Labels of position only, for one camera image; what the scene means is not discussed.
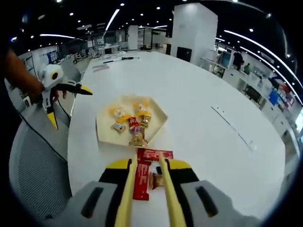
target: red snack package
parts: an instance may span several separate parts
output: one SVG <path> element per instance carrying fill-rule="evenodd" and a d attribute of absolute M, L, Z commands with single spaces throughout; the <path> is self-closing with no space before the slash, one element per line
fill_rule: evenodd
<path fill-rule="evenodd" d="M 151 162 L 138 161 L 136 176 L 134 179 L 134 200 L 148 201 L 150 196 L 147 193 L 149 166 Z"/>
<path fill-rule="evenodd" d="M 129 130 L 132 130 L 134 127 L 139 126 L 140 124 L 137 122 L 136 117 L 130 117 L 127 119 L 129 121 Z"/>
<path fill-rule="evenodd" d="M 159 162 L 160 153 L 164 158 L 173 159 L 172 151 L 167 150 L 152 150 L 139 148 L 137 152 L 138 160 L 157 161 Z"/>

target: candy wrapper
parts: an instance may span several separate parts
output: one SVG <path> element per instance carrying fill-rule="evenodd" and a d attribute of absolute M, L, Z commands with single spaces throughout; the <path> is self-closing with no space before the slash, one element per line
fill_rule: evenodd
<path fill-rule="evenodd" d="M 122 132 L 124 132 L 124 130 L 126 129 L 125 126 L 123 126 L 122 124 L 117 123 L 117 122 L 114 123 L 111 128 L 112 129 L 116 129 L 119 134 L 121 134 Z"/>
<path fill-rule="evenodd" d="M 147 111 L 147 107 L 149 106 L 149 101 L 145 100 L 140 103 L 134 103 L 134 111 L 136 116 L 142 117 L 141 126 L 147 128 L 150 120 L 152 119 L 152 114 Z"/>
<path fill-rule="evenodd" d="M 157 161 L 159 162 L 160 153 L 163 154 L 163 158 L 173 159 L 172 151 L 167 150 L 152 150 L 139 148 L 137 156 L 139 160 Z"/>
<path fill-rule="evenodd" d="M 134 135 L 132 140 L 129 142 L 130 146 L 146 147 L 147 141 L 144 138 L 144 128 L 137 126 L 134 128 Z"/>
<path fill-rule="evenodd" d="M 162 175 L 158 175 L 155 173 L 150 173 L 149 178 L 149 188 L 155 189 L 156 187 L 164 186 L 164 180 Z"/>
<path fill-rule="evenodd" d="M 109 113 L 115 118 L 117 123 L 123 123 L 131 117 L 122 107 L 109 108 Z"/>
<path fill-rule="evenodd" d="M 140 126 L 136 117 L 130 117 L 127 120 L 129 121 L 129 130 L 133 130 L 135 127 Z"/>
<path fill-rule="evenodd" d="M 149 166 L 151 162 L 138 161 L 138 166 L 136 170 L 136 176 L 134 179 L 134 200 L 149 200 L 149 194 L 147 193 L 148 188 L 148 176 L 149 176 Z"/>

